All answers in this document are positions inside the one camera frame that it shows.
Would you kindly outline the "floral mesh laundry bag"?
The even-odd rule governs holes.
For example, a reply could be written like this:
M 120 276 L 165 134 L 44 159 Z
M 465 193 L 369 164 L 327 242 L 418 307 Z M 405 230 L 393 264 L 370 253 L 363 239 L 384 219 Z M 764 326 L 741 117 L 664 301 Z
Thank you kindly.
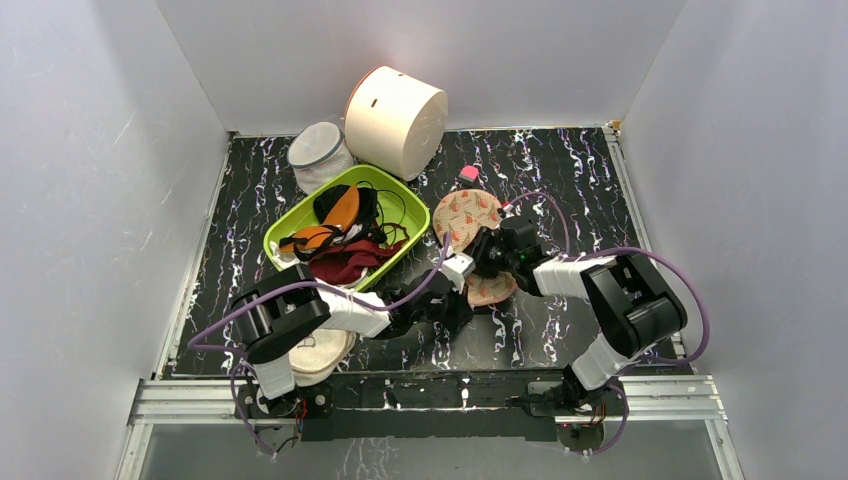
M 432 225 L 439 243 L 450 232 L 450 245 L 454 252 L 464 252 L 482 227 L 494 229 L 500 223 L 498 209 L 502 202 L 484 190 L 464 189 L 449 193 L 436 205 Z M 472 307 L 494 305 L 505 301 L 517 289 L 515 279 L 502 272 L 493 278 L 477 273 L 466 277 L 466 294 Z

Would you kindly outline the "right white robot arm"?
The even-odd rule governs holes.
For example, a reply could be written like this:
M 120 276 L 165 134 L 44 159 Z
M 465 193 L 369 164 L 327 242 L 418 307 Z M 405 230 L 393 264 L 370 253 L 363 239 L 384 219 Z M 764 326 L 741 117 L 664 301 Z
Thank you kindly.
M 564 369 L 561 388 L 565 405 L 577 414 L 590 413 L 616 374 L 688 323 L 679 297 L 640 250 L 555 257 L 543 251 L 530 219 L 513 216 L 481 228 L 465 252 L 482 277 L 507 273 L 530 295 L 588 302 L 599 333 Z

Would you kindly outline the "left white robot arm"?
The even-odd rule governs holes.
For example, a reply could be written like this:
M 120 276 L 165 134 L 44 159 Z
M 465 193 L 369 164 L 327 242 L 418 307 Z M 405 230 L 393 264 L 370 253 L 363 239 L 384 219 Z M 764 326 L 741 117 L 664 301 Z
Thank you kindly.
M 256 372 L 260 403 L 275 416 L 294 411 L 299 391 L 290 353 L 318 329 L 385 340 L 420 323 L 463 326 L 473 317 L 464 295 L 472 270 L 470 258 L 459 255 L 409 284 L 363 293 L 322 283 L 296 264 L 249 287 L 230 313 Z

